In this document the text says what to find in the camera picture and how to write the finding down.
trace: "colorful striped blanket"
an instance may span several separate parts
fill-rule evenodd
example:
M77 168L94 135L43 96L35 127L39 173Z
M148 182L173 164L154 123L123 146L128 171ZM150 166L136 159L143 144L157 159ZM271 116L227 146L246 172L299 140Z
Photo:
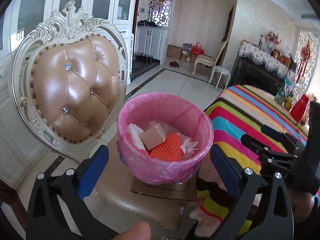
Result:
M250 167L255 173L260 172L258 155L241 144L241 136L248 134L267 145L271 150L287 153L281 143L261 132L266 124L275 130L288 132L304 145L308 130L297 124L289 112L280 107L273 97L251 86L233 86L224 90L205 110L212 120L214 144L218 144L227 156L235 158L243 167ZM226 217L236 199L226 192L209 155L200 165L197 175L197 208L190 217L199 221L195 235L209 237ZM239 234L246 232L250 225L254 209L260 196L256 196L252 212Z

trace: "dark patterned rug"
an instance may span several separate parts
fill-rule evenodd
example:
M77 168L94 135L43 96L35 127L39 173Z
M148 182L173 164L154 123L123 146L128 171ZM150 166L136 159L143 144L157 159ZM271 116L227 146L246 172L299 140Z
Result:
M143 73L147 72L148 70L154 68L155 66L160 65L160 60L154 59L151 64L148 62L142 62L135 59L132 62L132 74L131 74L131 82L138 76L142 75Z

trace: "red gift bag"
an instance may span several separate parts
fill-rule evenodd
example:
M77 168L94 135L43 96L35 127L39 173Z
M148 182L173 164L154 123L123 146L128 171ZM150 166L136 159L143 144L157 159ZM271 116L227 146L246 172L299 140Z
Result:
M202 49L202 45L200 42L197 42L195 46L192 46L191 54L193 55L203 55L204 54L204 49Z

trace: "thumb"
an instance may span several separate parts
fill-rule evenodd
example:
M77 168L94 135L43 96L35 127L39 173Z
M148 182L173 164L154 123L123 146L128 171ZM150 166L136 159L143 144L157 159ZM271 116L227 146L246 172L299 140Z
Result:
M147 222L139 221L134 227L119 234L113 240L150 240L151 228Z

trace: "slipper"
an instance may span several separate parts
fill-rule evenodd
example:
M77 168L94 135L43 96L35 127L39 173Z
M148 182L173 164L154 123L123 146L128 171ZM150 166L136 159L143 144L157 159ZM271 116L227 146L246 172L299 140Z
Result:
M175 62L175 61L170 62L170 63L169 63L169 66L170 66L170 67L176 67L176 68L179 68L179 67L180 67L179 64L178 64L177 62Z

